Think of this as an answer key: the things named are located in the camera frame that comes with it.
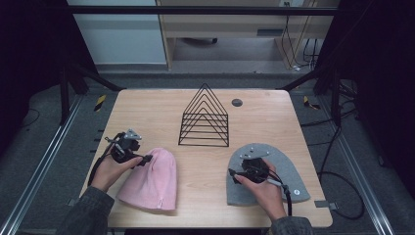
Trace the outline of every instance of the wooden tabletop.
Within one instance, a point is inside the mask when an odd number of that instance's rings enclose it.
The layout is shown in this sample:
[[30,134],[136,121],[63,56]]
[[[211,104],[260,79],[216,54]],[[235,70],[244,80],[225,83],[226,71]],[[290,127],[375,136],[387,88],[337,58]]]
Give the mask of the wooden tabletop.
[[[110,227],[267,227],[270,220],[259,206],[226,203],[226,174],[232,154],[251,143],[278,148],[297,168],[311,199],[293,204],[293,215],[307,217],[314,227],[327,227],[332,217],[314,201],[325,200],[302,135],[290,95],[282,90],[213,89],[228,114],[229,147],[178,145],[183,112],[198,90],[123,90],[115,101],[103,137],[132,128],[142,136],[138,154],[156,147],[170,151],[177,163],[177,209],[147,211],[115,199]],[[240,99],[241,107],[232,105]],[[95,160],[108,143],[104,138]],[[108,192],[115,198],[130,171]]]

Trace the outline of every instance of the gray floor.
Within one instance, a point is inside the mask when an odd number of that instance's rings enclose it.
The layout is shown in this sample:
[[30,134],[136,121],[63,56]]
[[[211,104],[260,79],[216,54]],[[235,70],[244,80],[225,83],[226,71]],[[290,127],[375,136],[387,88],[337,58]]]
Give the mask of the gray floor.
[[[179,40],[172,70],[144,70],[142,73],[113,74],[103,76],[128,88],[199,88],[207,82],[217,88],[274,89],[307,72],[285,70],[272,39],[221,39],[217,44],[193,39]],[[53,233],[70,207],[69,199],[75,199],[92,163],[93,151],[102,136],[116,93],[87,80],[90,91],[82,97],[79,112],[74,118],[62,146],[52,162],[20,226],[21,233]],[[315,97],[310,81],[290,94],[300,123],[328,118],[324,109],[314,110],[303,105],[306,95],[311,104],[324,105],[329,95]],[[100,95],[107,99],[100,112],[93,112]],[[16,135],[13,145],[0,163],[0,221],[3,223],[18,202],[25,185],[36,170],[55,132],[59,128],[59,87],[52,87],[32,97],[30,111],[24,120],[28,124]],[[346,103],[344,111],[353,109]],[[415,234],[415,203],[405,191],[391,168],[378,164],[377,153],[361,123],[354,115],[342,121],[342,136],[351,148],[359,166],[373,189],[376,199],[391,224],[395,234]],[[326,143],[334,135],[330,122],[304,127],[304,138],[309,145],[316,170],[322,164],[328,148]],[[336,172],[351,182],[352,173],[346,163],[340,137],[334,142],[326,170]],[[339,212],[354,216],[360,208],[359,200],[350,186],[331,175],[323,175],[322,187],[327,199],[337,203]],[[349,220],[332,212],[334,223],[329,228],[316,228],[317,234],[378,234],[373,217],[368,211],[357,220]]]

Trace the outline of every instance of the triangular wire stand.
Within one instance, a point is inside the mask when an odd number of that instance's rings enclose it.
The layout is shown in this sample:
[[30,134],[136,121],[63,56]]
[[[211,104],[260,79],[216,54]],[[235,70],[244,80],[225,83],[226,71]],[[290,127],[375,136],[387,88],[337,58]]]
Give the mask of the triangular wire stand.
[[228,113],[206,83],[183,112],[178,144],[229,147]]

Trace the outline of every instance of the human hand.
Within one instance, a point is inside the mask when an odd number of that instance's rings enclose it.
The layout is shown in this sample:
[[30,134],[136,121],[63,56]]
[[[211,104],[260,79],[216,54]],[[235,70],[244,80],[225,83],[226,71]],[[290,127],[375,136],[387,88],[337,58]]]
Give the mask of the human hand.
[[[269,169],[275,171],[273,164],[268,160],[263,161],[268,165]],[[235,174],[235,178],[255,195],[259,205],[265,210],[271,220],[287,216],[283,206],[280,187],[266,180],[256,184],[239,174]]]
[[124,172],[137,166],[142,160],[142,157],[137,157],[119,164],[111,157],[111,155],[105,156],[95,172],[91,186],[103,192],[107,192]]

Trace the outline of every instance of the sleeve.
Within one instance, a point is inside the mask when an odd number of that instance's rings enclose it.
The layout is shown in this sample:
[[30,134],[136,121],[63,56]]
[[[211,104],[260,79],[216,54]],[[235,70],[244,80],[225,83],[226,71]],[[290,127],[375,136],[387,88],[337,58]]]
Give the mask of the sleeve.
[[305,217],[287,216],[272,221],[273,235],[311,235],[314,234],[311,224]]
[[114,199],[108,194],[94,187],[88,187],[69,211],[56,234],[107,234],[108,215],[113,204]]

